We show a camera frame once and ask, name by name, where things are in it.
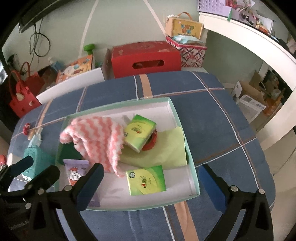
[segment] light green wall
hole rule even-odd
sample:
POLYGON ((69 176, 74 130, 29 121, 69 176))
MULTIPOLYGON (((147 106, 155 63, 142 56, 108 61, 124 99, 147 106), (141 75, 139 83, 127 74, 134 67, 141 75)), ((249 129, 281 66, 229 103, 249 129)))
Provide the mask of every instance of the light green wall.
MULTIPOLYGON (((95 0, 75 0, 44 18, 41 32, 51 40, 51 50, 47 57, 40 58, 39 64, 36 57, 32 69, 47 66, 48 57, 64 63, 78 58, 83 30, 94 2, 95 0)), ((196 0, 148 0, 148 2, 163 26, 167 15, 179 14, 182 11, 189 12, 195 20, 199 18, 196 0)), ((267 7, 264 8, 261 4, 258 6, 261 12, 273 14, 267 7)), ((280 29, 281 24, 277 20, 275 27, 280 29)), ((16 27, 3 47, 5 59, 16 53, 20 63, 30 61, 29 38, 32 33, 32 27, 22 34, 16 27)), ((286 32, 276 30, 276 36, 278 34, 285 38, 286 32)), ((84 44, 94 43, 97 47, 94 51, 95 57, 101 60, 106 48, 150 40, 164 40, 164 35, 143 0, 99 0, 84 44)), ((208 50, 203 67, 215 74, 221 82, 236 83, 238 80, 250 80, 254 70, 258 70, 262 64, 262 60, 255 54, 219 34, 209 32, 206 45, 208 50)), ((47 41, 43 39, 40 53, 44 54, 47 48, 47 41)))

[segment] red box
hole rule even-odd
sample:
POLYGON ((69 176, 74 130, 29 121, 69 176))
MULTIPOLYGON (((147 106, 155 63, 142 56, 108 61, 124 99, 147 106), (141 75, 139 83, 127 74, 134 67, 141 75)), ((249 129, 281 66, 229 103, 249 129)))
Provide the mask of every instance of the red box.
POLYGON ((202 44, 180 44, 167 36, 166 41, 180 51, 182 67, 201 67, 207 47, 202 44))
POLYGON ((111 61, 115 78, 181 70, 179 51, 166 41, 115 46, 111 61))

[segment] light green sheet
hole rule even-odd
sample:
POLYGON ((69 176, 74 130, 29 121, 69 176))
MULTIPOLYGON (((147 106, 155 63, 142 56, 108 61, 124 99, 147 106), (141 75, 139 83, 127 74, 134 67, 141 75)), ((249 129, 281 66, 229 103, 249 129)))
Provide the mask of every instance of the light green sheet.
POLYGON ((182 128, 158 132, 155 146, 148 151, 137 153, 124 145, 120 162, 143 168, 161 165, 164 170, 185 166, 187 160, 182 128))

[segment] handbag handle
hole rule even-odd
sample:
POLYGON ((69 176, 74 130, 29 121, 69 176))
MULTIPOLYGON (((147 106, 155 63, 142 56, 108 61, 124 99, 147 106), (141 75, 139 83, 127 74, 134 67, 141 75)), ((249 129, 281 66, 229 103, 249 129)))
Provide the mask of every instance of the handbag handle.
POLYGON ((29 64, 29 62, 27 62, 27 61, 24 62, 23 65, 21 66, 21 68, 20 68, 20 73, 22 72, 22 69, 23 69, 23 67, 24 67, 25 64, 27 64, 27 66, 28 66, 28 75, 29 75, 28 77, 31 77, 30 64, 29 64))
POLYGON ((18 82, 20 83, 20 87, 23 88, 23 89, 25 89, 26 87, 24 86, 24 84, 23 84, 23 80, 22 80, 21 77, 20 77, 20 73, 17 72, 16 70, 12 70, 12 71, 10 72, 10 74, 9 74, 9 77, 8 77, 8 87, 9 87, 9 92, 10 92, 11 98, 14 98, 15 94, 12 92, 11 81, 10 81, 10 80, 11 80, 11 75, 12 75, 12 73, 15 73, 15 74, 16 74, 16 76, 17 76, 17 80, 18 80, 18 82))
POLYGON ((187 14, 187 16, 188 16, 188 17, 189 17, 191 20, 193 20, 193 19, 192 19, 192 17, 190 16, 190 14, 189 14, 189 13, 187 13, 187 12, 181 12, 180 14, 178 14, 178 17, 180 17, 182 13, 185 13, 185 14, 187 14))

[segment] teal container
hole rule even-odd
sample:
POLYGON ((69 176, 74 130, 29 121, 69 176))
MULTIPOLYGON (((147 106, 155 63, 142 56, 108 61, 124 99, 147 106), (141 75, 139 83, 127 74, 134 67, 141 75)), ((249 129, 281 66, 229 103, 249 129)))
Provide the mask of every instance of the teal container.
POLYGON ((28 181, 55 163, 54 157, 44 152, 38 146, 27 147, 24 151, 24 157, 26 156, 31 156, 34 160, 34 164, 22 173, 23 178, 28 181))

